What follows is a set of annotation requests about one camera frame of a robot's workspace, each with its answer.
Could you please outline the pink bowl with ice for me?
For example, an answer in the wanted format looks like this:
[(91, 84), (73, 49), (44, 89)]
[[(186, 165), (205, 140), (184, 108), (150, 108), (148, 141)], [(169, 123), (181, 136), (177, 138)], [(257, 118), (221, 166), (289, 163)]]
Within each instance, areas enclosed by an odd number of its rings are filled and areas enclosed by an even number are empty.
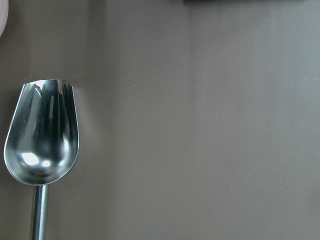
[(0, 36), (3, 34), (9, 14), (9, 1), (0, 0)]

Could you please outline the metal ice scoop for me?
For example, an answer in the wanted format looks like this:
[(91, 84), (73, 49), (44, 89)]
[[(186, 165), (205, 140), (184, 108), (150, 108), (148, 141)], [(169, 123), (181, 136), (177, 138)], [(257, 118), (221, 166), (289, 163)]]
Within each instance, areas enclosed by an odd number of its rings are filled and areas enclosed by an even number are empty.
[(9, 125), (3, 157), (17, 181), (33, 186), (31, 240), (46, 238), (49, 185), (70, 172), (78, 152), (73, 86), (58, 79), (25, 83)]

